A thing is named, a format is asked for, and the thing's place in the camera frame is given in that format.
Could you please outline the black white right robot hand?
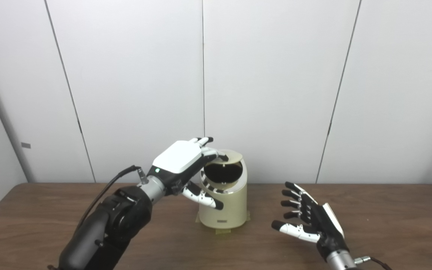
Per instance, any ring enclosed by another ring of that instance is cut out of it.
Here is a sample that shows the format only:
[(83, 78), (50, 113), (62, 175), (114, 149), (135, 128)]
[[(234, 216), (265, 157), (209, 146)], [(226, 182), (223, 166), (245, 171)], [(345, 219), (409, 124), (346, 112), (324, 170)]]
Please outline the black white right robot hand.
[(284, 219), (298, 218), (303, 224), (273, 220), (271, 227), (303, 241), (315, 243), (324, 260), (337, 251), (350, 249), (345, 240), (344, 231), (329, 203), (319, 204), (306, 190), (292, 182), (285, 182), (282, 195), (290, 197), (281, 201), (283, 207), (294, 210), (283, 214)]

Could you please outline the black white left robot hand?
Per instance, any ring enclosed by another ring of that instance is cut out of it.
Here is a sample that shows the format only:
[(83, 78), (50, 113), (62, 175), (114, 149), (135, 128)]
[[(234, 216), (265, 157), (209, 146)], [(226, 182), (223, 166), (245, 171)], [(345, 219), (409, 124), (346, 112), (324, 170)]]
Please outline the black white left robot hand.
[(206, 146), (213, 140), (212, 137), (179, 140), (154, 159), (147, 175), (148, 183), (140, 185), (153, 205), (165, 196), (182, 194), (203, 206), (224, 208), (223, 202), (191, 182), (206, 164), (216, 159), (229, 160), (224, 152)]

